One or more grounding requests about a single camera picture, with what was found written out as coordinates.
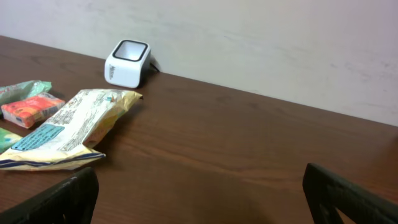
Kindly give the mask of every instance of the green plastic package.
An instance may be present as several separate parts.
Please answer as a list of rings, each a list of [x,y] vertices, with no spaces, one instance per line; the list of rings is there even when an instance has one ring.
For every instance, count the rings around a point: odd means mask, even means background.
[[[39,93],[48,92],[51,87],[50,82],[43,82],[40,80],[32,80],[11,86],[0,87],[0,106],[24,100],[38,95]]]
[[[0,128],[0,154],[4,153],[5,150],[9,149],[13,144],[21,140],[17,134]]]

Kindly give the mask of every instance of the food packaging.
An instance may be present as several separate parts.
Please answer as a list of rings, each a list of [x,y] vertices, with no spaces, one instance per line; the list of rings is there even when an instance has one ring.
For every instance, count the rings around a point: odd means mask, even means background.
[[[40,93],[26,100],[1,106],[4,119],[30,128],[38,121],[44,121],[54,115],[65,102],[49,93]]]
[[[127,90],[81,90],[55,115],[0,155],[0,169],[75,169],[104,157],[94,149],[141,97]]]
[[[11,86],[0,87],[0,106],[7,103],[24,100],[26,98],[38,95],[39,93],[48,92],[50,89],[50,82],[43,82],[40,80],[32,80]]]
[[[0,154],[2,154],[5,150],[11,147],[13,144],[21,140],[17,134],[14,134],[10,131],[7,131],[3,128],[0,128]]]

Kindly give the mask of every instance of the white wall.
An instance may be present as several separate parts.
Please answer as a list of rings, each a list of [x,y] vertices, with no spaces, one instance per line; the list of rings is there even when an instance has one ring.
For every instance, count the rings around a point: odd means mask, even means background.
[[[398,126],[396,0],[0,0],[0,35]]]

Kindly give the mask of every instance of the brown wooden surface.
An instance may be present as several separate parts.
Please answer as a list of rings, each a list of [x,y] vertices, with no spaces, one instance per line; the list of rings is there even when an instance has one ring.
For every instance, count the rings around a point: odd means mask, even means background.
[[[0,86],[51,81],[64,100],[120,88],[105,82],[103,67],[0,37]],[[144,101],[95,147],[107,158],[92,164],[92,223],[311,223],[301,186],[308,162],[398,203],[397,127],[164,73],[137,91]],[[0,171],[0,211],[71,173]]]

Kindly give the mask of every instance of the orange package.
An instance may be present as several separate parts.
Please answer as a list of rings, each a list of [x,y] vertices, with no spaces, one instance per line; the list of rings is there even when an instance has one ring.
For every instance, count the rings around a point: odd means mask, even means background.
[[[65,101],[51,94],[41,93],[26,100],[2,105],[1,111],[4,119],[30,128],[34,123],[53,116],[64,104]]]

